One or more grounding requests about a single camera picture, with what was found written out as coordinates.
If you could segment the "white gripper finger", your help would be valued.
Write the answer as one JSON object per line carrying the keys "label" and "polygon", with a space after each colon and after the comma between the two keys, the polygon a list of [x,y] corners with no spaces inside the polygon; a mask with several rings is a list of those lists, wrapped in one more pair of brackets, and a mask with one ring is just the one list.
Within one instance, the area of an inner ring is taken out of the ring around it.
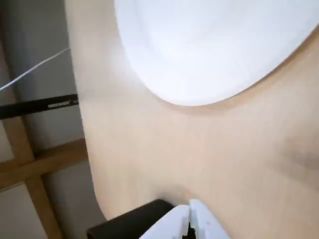
{"label": "white gripper finger", "polygon": [[229,239],[225,229],[209,208],[198,199],[189,200],[190,226],[197,239]]}
{"label": "white gripper finger", "polygon": [[188,234],[190,206],[178,205],[161,217],[140,238],[181,239]]}

